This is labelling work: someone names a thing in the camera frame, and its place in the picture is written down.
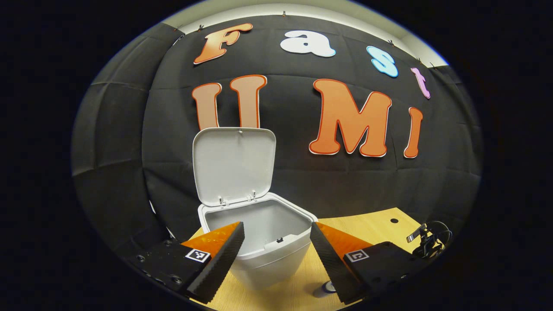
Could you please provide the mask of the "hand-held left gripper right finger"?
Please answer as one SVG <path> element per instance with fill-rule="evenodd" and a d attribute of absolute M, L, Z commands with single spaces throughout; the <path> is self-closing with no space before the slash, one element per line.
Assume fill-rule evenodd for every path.
<path fill-rule="evenodd" d="M 426 260 L 392 242 L 371 244 L 318 221 L 310 240 L 339 300 L 349 305 L 382 295 L 426 267 Z"/>

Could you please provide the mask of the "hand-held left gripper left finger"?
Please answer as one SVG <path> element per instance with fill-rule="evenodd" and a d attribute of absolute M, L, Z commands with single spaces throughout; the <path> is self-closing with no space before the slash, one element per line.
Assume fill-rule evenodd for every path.
<path fill-rule="evenodd" d="M 244 224 L 237 221 L 186 242 L 156 244 L 130 256 L 130 264 L 170 291 L 207 304 L 223 283 L 244 239 Z"/>

